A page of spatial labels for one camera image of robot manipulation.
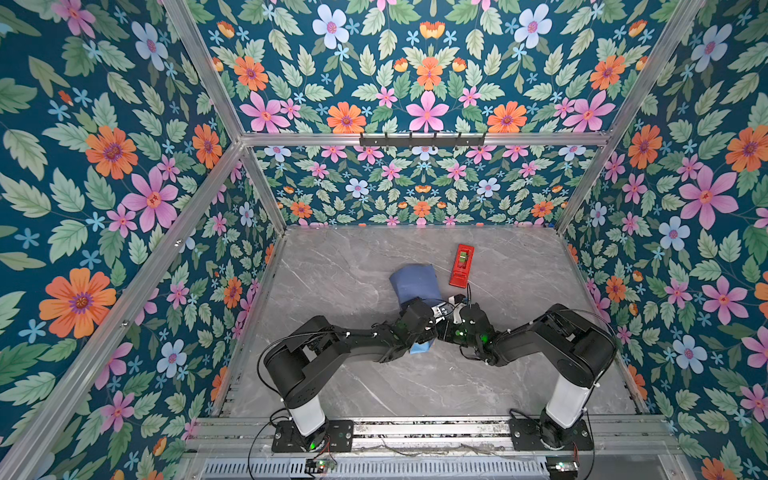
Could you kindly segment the red tape dispenser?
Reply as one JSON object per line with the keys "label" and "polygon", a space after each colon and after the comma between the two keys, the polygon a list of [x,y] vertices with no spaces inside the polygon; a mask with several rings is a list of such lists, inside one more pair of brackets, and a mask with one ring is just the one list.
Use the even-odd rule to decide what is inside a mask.
{"label": "red tape dispenser", "polygon": [[457,248],[449,285],[465,289],[469,284],[472,261],[475,249],[472,246],[460,244]]}

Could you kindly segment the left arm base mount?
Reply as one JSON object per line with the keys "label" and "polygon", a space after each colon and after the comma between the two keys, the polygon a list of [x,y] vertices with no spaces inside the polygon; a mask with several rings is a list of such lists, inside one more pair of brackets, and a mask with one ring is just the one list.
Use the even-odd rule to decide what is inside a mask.
{"label": "left arm base mount", "polygon": [[355,423],[352,420],[327,420],[317,431],[303,436],[293,421],[277,423],[273,453],[347,453],[352,450]]}

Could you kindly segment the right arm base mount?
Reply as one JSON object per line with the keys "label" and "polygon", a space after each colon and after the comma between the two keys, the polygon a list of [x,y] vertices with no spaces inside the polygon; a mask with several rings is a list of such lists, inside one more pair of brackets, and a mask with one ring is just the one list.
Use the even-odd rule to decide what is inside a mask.
{"label": "right arm base mount", "polygon": [[517,451],[551,450],[592,451],[591,426],[582,414],[571,427],[561,427],[545,412],[540,417],[511,408],[508,426],[513,447]]}

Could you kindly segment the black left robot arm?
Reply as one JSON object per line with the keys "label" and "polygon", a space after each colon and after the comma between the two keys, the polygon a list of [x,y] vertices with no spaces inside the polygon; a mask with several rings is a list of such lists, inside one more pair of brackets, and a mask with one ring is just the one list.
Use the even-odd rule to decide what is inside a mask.
{"label": "black left robot arm", "polygon": [[268,347],[261,363],[303,441],[317,443],[327,430],[319,394],[344,363],[398,360],[430,340],[434,320],[433,308],[416,298],[395,320],[368,329],[343,328],[316,315]]}

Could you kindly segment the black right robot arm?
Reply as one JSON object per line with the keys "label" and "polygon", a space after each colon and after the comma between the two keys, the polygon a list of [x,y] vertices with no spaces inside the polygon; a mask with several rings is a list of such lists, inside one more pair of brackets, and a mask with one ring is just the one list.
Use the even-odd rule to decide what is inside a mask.
{"label": "black right robot arm", "polygon": [[523,357],[543,355],[558,372],[558,379],[543,410],[542,425],[566,430],[581,420],[617,351],[603,329],[562,304],[504,331],[491,325],[478,304],[463,305],[457,311],[457,319],[437,324],[440,340],[469,348],[477,360],[499,368]]}

